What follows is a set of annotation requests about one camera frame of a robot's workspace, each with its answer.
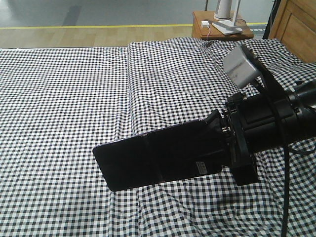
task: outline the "lamp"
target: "lamp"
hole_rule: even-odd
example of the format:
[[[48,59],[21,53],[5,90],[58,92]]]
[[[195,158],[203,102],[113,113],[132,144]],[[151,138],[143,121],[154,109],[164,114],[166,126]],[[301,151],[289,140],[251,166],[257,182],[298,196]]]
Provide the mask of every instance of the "lamp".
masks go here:
[[[230,21],[229,17],[231,13],[232,0],[218,0],[214,18],[223,21],[213,22],[212,25],[225,35],[241,33],[242,28],[240,26],[236,26],[239,5],[240,0],[237,0],[233,20]]]

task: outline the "wooden floor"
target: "wooden floor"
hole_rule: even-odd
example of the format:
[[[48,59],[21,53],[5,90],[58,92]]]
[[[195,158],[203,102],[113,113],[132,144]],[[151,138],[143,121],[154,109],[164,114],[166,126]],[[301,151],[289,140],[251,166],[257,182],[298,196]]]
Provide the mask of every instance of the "wooden floor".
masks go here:
[[[0,48],[127,46],[191,36],[191,26],[0,29]]]

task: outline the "label sticker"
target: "label sticker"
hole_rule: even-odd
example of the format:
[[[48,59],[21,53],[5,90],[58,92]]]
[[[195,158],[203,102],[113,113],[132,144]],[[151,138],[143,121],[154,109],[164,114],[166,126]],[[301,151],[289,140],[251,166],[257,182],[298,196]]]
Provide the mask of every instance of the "label sticker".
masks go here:
[[[197,161],[196,164],[199,174],[207,174],[207,169],[203,161]]]

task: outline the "yellow floor line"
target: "yellow floor line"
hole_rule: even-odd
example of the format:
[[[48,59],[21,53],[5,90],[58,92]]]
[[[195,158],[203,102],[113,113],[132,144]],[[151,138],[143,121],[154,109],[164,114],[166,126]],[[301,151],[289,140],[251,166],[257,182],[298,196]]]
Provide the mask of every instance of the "yellow floor line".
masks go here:
[[[266,22],[252,22],[248,25],[266,25]],[[180,27],[192,26],[192,24],[169,25],[119,25],[119,26],[25,26],[25,27],[0,27],[0,30],[26,30],[26,29],[89,29],[89,28],[134,28],[134,27]]]

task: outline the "white power adapter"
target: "white power adapter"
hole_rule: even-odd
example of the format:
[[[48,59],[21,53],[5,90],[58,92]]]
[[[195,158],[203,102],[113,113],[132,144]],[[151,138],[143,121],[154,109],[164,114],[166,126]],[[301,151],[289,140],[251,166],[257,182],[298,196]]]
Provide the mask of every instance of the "white power adapter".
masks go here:
[[[202,28],[208,28],[209,27],[209,22],[208,21],[201,21],[201,27]]]

